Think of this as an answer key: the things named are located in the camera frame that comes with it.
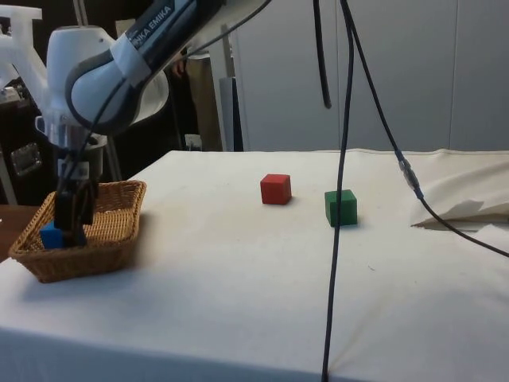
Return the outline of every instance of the red cube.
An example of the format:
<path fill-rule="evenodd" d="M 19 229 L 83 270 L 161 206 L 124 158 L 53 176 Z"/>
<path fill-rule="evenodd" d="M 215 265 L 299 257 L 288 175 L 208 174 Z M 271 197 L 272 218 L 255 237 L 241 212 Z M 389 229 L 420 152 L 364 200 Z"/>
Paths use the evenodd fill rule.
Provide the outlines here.
<path fill-rule="evenodd" d="M 285 205 L 292 198 L 289 175 L 269 174 L 262 179 L 262 202 L 264 205 Z"/>

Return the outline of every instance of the cable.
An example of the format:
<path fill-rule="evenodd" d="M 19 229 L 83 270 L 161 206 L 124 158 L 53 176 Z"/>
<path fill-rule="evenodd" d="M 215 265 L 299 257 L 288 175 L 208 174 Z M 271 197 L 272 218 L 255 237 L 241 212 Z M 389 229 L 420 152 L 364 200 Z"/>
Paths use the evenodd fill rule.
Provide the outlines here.
<path fill-rule="evenodd" d="M 450 223 L 448 223 L 447 221 L 445 221 L 444 219 L 442 219 L 441 217 L 439 217 L 437 215 L 436 212 L 433 211 L 433 209 L 428 205 L 428 203 L 426 202 L 426 200 L 424 198 L 421 198 L 419 199 L 422 203 L 422 205 L 424 206 L 424 208 L 426 209 L 426 211 L 429 212 L 429 214 L 436 220 L 438 221 L 438 223 L 442 224 L 444 227 L 446 227 L 449 231 L 452 231 L 454 233 L 456 233 L 458 236 L 461 236 L 462 238 L 468 240 L 468 241 L 471 241 L 472 243 L 474 244 L 477 244 L 477 245 L 480 245 L 481 247 L 483 248 L 486 248 L 486 249 L 489 249 L 490 251 L 494 251 L 495 253 L 498 253 L 499 255 L 502 255 L 502 256 L 505 256 L 507 258 L 509 258 L 509 253 L 507 253 L 506 251 L 503 251 L 501 249 L 498 249 L 497 247 L 493 247 L 492 245 L 490 244 L 487 244 L 483 241 L 480 241 L 478 239 L 475 239 L 465 233 L 463 233 L 462 231 L 460 231 L 459 229 L 457 228 L 454 228 Z"/>
<path fill-rule="evenodd" d="M 315 30 L 317 35 L 317 55 L 318 55 L 318 68 L 320 71 L 320 81 L 321 81 L 321 89 L 322 89 L 322 96 L 324 98 L 324 105 L 326 108 L 330 109 L 332 107 L 332 101 L 330 92 L 328 89 L 328 81 L 327 81 L 327 70 L 325 67 L 325 57 L 324 57 L 324 42 L 322 37 L 322 28 L 321 28 L 321 12 L 320 12 L 320 0 L 313 0 L 313 6 L 314 6 L 314 16 L 315 16 Z M 267 6 L 272 2 L 272 0 L 266 0 L 261 6 L 259 6 L 255 11 L 253 11 L 249 16 L 245 17 L 243 20 L 239 21 L 235 25 L 233 25 L 231 28 L 227 29 L 223 33 L 221 33 L 216 38 L 213 38 L 206 44 L 201 45 L 199 48 L 194 49 L 192 52 L 188 52 L 182 57 L 179 57 L 174 62 L 172 62 L 172 65 L 175 65 L 176 63 L 187 60 L 190 56 L 194 56 L 199 52 L 204 51 L 206 48 L 208 48 L 210 45 L 215 44 L 217 41 L 222 40 L 227 35 L 232 33 L 233 31 L 240 28 L 242 25 L 249 22 L 251 19 L 255 18 L 260 14 Z"/>
<path fill-rule="evenodd" d="M 356 41 L 357 50 L 359 51 L 360 60 L 363 64 L 364 72 L 366 73 L 367 82 L 369 83 L 369 88 L 371 89 L 371 94 L 373 95 L 373 100 L 375 101 L 376 109 L 378 110 L 380 119 L 382 120 L 383 128 L 385 129 L 385 132 L 387 134 L 387 137 L 390 140 L 390 144 L 394 148 L 395 151 L 399 151 L 398 144 L 396 143 L 394 136 L 392 135 L 392 132 L 390 131 L 389 124 L 387 123 L 387 120 L 385 118 L 385 114 L 383 113 L 382 105 L 380 104 L 380 99 L 378 96 L 378 93 L 376 91 L 375 85 L 373 84 L 373 79 L 371 78 L 371 73 L 369 71 L 369 68 L 367 67 L 366 57 L 364 56 L 363 47 L 360 44 L 359 34 L 357 33 L 356 24 L 353 21 L 352 13 L 350 11 L 350 6 L 348 5 L 348 2 L 345 4 L 345 9 L 347 12 L 347 17 L 350 22 L 350 26 L 352 28 L 353 37 Z"/>
<path fill-rule="evenodd" d="M 345 13 L 345 4 L 341 0 L 341 7 L 344 12 L 345 26 L 348 37 L 348 81 L 347 81 L 347 95 L 344 101 L 344 121 L 343 121 L 343 138 L 341 140 L 340 149 L 340 165 L 337 175 L 337 226 L 334 229 L 334 247 L 332 249 L 332 266 L 331 266 L 331 278 L 328 286 L 328 309 L 327 309 L 327 328 L 325 330 L 325 345 L 324 345 L 324 363 L 322 365 L 321 380 L 322 382 L 328 382 L 328 359 L 331 348 L 331 336 L 332 336 L 332 318 L 334 313 L 334 290 L 336 287 L 336 269 L 337 259 L 339 257 L 339 246 L 340 246 L 340 217 L 341 217 L 341 193 L 343 190 L 343 175 L 344 175 L 344 162 L 346 159 L 346 152 L 348 146 L 348 129 L 350 124 L 350 104 L 352 101 L 352 87 L 353 87 L 353 68 L 354 68 L 354 46 L 352 37 L 352 28 L 350 22 Z"/>
<path fill-rule="evenodd" d="M 206 48 L 208 48 L 210 45 L 215 44 L 217 41 L 220 41 L 220 40 L 224 39 L 228 34 L 230 34 L 231 32 L 234 32 L 235 30 L 240 28 L 242 25 L 246 24 L 248 21 L 250 21 L 251 19 L 253 19 L 256 16 L 258 16 L 265 8 L 267 8 L 267 6 L 271 2 L 272 2 L 272 0 L 265 0 L 265 2 L 261 6 L 259 6 L 251 14 L 246 16 L 243 20 L 239 21 L 238 23 L 233 25 L 231 28 L 225 30 L 219 36 L 211 39 L 209 42 L 201 45 L 199 48 L 196 48 L 192 52 L 186 53 L 182 57 L 179 57 L 177 60 L 172 62 L 172 65 L 175 65 L 177 62 L 180 62 L 180 61 L 183 61 L 183 60 L 187 60 L 190 56 L 194 56 L 195 54 L 197 54 L 197 53 L 205 50 Z"/>
<path fill-rule="evenodd" d="M 439 217 L 438 214 L 425 201 L 425 197 L 421 191 L 421 187 L 419 185 L 418 178 L 415 175 L 414 171 L 412 170 L 410 163 L 405 159 L 402 151 L 398 148 L 398 145 L 397 145 L 396 141 L 394 140 L 392 132 L 390 131 L 389 125 L 388 125 L 385 115 L 383 113 L 382 106 L 380 104 L 380 100 L 379 100 L 377 91 L 375 89 L 375 85 L 373 84 L 373 79 L 371 78 L 371 73 L 369 71 L 369 67 L 367 66 L 366 57 L 364 56 L 363 48 L 360 43 L 359 34 L 357 33 L 356 24 L 353 21 L 352 12 L 350 11 L 350 7 L 348 6 L 348 0 L 344 0 L 344 3 L 345 3 L 345 10 L 346 10 L 346 17 L 348 18 L 348 22 L 351 26 L 351 29 L 353 32 L 353 37 L 356 41 L 357 50 L 359 51 L 360 60 L 363 63 L 363 69 L 364 69 L 364 72 L 366 73 L 367 82 L 369 83 L 369 87 L 371 89 L 371 94 L 373 95 L 373 100 L 375 101 L 375 105 L 379 112 L 380 119 L 382 120 L 382 124 L 383 124 L 383 127 L 385 128 L 385 131 L 387 133 L 387 137 L 390 140 L 390 144 L 392 145 L 394 152 L 396 153 L 396 157 L 398 157 L 399 165 L 400 165 L 400 168 L 405 176 L 405 179 L 408 181 L 410 188 L 412 188 L 412 190 L 415 192 L 417 199 L 422 203 L 422 206 L 425 208 L 425 210 L 438 223 L 443 225 L 449 231 L 455 233 L 456 235 L 458 235 L 458 236 L 462 237 L 463 239 L 466 239 L 474 244 L 477 244 L 483 248 L 486 248 L 490 251 L 498 253 L 499 255 L 509 258 L 509 252 L 503 251 L 499 248 L 493 247 L 490 244 L 487 244 L 480 240 L 474 239 L 473 237 L 466 235 L 465 233 L 458 230 L 457 228 L 454 228 L 450 223 L 448 223 L 447 221 L 445 221 L 444 219 Z"/>
<path fill-rule="evenodd" d="M 80 149 L 78 150 L 78 152 L 76 153 L 76 156 L 74 157 L 74 160 L 72 161 L 72 167 L 71 169 L 67 172 L 66 176 L 61 178 L 60 181 L 59 181 L 59 184 L 58 184 L 58 187 L 56 189 L 56 193 L 61 193 L 65 187 L 67 186 L 67 184 L 69 183 L 69 181 L 71 180 L 71 177 L 72 177 L 72 174 L 76 171 L 76 167 L 78 166 L 78 164 L 80 163 L 81 161 L 81 158 L 83 157 L 84 153 L 85 153 L 85 150 L 87 149 L 87 144 L 88 144 L 88 141 L 90 140 L 92 134 L 93 134 L 93 130 L 94 128 L 99 124 L 99 121 L 101 120 L 101 118 L 103 117 L 103 114 L 104 112 L 106 111 L 108 105 L 110 104 L 111 100 L 116 96 L 117 92 L 119 91 L 119 89 L 126 83 L 126 79 L 125 78 L 122 78 L 120 80 L 120 82 L 113 88 L 111 89 L 111 93 L 108 95 L 108 97 L 104 100 L 104 103 L 103 103 L 103 106 L 99 109 L 97 115 L 95 116 L 92 124 L 90 125 L 89 127 L 89 132 L 87 134 L 87 136 L 85 137 L 84 139 L 84 142 L 83 144 L 81 145 Z"/>
<path fill-rule="evenodd" d="M 320 71 L 321 92 L 322 96 L 324 97 L 325 107 L 330 109 L 332 107 L 332 102 L 331 95 L 328 90 L 327 68 L 325 67 L 324 39 L 322 37 L 321 28 L 320 0 L 313 0 L 313 10 L 315 13 L 315 34 L 317 37 L 318 70 Z"/>

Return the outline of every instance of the wooden block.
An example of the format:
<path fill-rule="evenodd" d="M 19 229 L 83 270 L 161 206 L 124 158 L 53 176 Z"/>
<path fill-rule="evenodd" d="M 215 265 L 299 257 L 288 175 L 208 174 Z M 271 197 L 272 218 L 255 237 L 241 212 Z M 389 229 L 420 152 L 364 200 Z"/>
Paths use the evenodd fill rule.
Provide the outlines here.
<path fill-rule="evenodd" d="M 260 183 L 264 205 L 286 205 L 292 198 L 289 175 L 269 174 Z"/>
<path fill-rule="evenodd" d="M 325 193 L 325 214 L 331 227 L 336 227 L 337 219 L 337 191 Z M 350 189 L 341 193 L 341 219 L 340 225 L 357 224 L 357 198 Z"/>

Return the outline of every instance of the wicker basket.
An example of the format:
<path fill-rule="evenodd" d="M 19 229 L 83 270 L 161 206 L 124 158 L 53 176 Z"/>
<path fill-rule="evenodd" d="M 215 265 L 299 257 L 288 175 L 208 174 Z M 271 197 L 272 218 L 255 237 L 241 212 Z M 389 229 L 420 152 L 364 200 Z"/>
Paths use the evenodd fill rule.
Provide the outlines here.
<path fill-rule="evenodd" d="M 94 224 L 84 227 L 87 246 L 45 250 L 39 231 L 53 219 L 51 193 L 9 250 L 41 283 L 117 271 L 129 265 L 138 236 L 146 184 L 121 181 L 99 186 Z"/>

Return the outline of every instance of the white wall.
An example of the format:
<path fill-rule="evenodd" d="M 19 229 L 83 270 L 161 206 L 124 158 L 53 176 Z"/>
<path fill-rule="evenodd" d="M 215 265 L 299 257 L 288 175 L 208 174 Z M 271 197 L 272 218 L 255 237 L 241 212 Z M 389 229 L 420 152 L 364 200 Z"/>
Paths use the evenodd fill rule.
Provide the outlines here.
<path fill-rule="evenodd" d="M 334 1 L 322 2 L 322 22 L 334 105 L 331 110 L 324 108 L 321 96 L 313 2 L 274 0 L 233 36 L 246 150 L 319 150 L 338 146 Z"/>
<path fill-rule="evenodd" d="M 248 150 L 339 146 L 347 44 L 321 0 L 333 109 L 323 107 L 313 4 L 274 0 L 234 36 Z M 351 0 L 375 85 L 404 150 L 509 149 L 507 0 Z M 356 56 L 350 147 L 389 150 Z"/>

